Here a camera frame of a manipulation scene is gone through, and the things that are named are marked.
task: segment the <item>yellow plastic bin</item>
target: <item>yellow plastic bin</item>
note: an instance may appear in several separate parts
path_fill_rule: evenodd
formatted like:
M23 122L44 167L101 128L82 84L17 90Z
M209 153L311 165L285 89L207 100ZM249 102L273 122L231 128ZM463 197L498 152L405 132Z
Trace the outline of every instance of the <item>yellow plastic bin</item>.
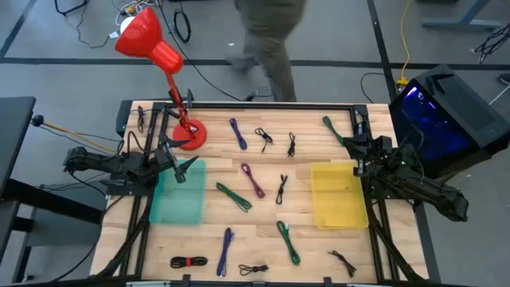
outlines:
M353 163L313 163L312 198L321 229L365 228L367 208Z

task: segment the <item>white cable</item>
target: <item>white cable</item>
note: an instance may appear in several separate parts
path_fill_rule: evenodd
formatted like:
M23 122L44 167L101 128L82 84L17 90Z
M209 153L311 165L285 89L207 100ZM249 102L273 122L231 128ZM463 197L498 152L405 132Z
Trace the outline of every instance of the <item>white cable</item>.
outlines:
M497 99L498 99L501 95L503 95L503 94L504 94L504 92L506 92L509 88L510 88L510 85L508 85L508 87L506 87L506 88L503 90L503 92L500 92L500 94L499 94L499 95L497 95L497 96L494 98L494 100L491 100L491 102L490 102L490 103L488 103L488 105L492 105L492 103L494 103L494 102L495 102L495 101L496 101L496 100L497 100Z
M115 24L117 26L120 26L120 23L119 23L119 16L120 16L120 13L124 11L124 9L126 9L128 6L131 6L131 5L135 5L136 4L136 1L133 1L133 2L129 2L128 4L122 6L122 8L120 8L120 11L119 13L117 13L117 17L115 17Z

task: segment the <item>wooden table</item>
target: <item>wooden table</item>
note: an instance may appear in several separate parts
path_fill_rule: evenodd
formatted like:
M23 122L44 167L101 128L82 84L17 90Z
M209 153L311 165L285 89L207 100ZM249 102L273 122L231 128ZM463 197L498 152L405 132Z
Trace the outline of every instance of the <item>wooden table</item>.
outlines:
M134 101L131 109L139 105L152 108L152 101ZM389 136L396 143L390 113L385 104L367 106L373 137ZM201 120L207 128L207 141L196 151L175 149L179 158L189 159L200 155L206 162L207 180L202 224L199 226L150 227L147 252L143 266L143 279L181 280L183 274L190 274L191 280L217 281L216 268L222 251L223 234L227 227L235 233L227 259L227 276L223 281L285 281L322 282L331 277L333 282L374 283L375 269L372 258L368 229L361 230L320 230L315 226L310 187L310 166L315 162L350 161L347 150L341 147L335 137L322 123L322 116L329 116L336 130L343 136L352 136L351 117L346 111L302 110L302 109L233 109L233 108L192 108L190 118ZM230 127L229 119L237 120L248 149L242 151ZM157 142L161 116L156 125L153 147ZM145 116L146 126L150 113ZM127 122L126 135L133 131L145 143L145 135L137 129L138 114L133 112ZM171 119L167 134L171 136L178 123ZM253 131L263 127L271 135L274 144L268 145L264 153L264 140ZM287 157L290 144L288 133L296 135L296 156ZM259 199L253 192L249 179L240 169L240 163L251 166L254 178L266 193ZM275 204L280 174L288 175L285 185L284 203ZM221 182L249 200L253 208L243 213L234 202L216 190ZM91 273L102 270L113 257L126 237L132 198L126 197L114 206L104 217L102 234L97 244ZM395 245L415 271L427 276L422 244L412 207L403 200L387 201L391 233ZM276 221L290 225L292 244L301 256L301 264L294 266L287 247L280 236ZM389 274L386 252L379 243L385 274ZM130 272L138 243L131 252ZM337 250L357 268L350 278L343 264L327 254ZM169 261L174 256L205 256L206 266L172 269ZM269 266L265 273L252 273L243 277L237 265Z

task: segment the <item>lamp base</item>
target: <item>lamp base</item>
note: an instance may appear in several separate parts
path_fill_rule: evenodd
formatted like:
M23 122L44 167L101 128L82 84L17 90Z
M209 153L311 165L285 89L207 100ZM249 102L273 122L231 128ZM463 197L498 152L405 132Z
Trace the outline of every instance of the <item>lamp base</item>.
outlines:
M207 139L206 126L204 126L200 120L190 120L190 124L197 127L197 131L194 132L194 139L191 138L188 131L181 127L181 125L174 128L173 140L191 140L189 143L183 144L180 147L185 151L193 151L201 147Z

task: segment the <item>black desk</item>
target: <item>black desk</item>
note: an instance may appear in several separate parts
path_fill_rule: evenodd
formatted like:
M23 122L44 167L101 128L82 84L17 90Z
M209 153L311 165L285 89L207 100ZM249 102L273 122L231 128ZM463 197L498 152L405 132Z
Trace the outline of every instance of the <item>black desk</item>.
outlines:
M33 220L19 218L21 203L63 214L86 222L100 224L102 210L50 194L11 179L14 163L32 117L35 98L0 98L0 261L12 230L30 232Z

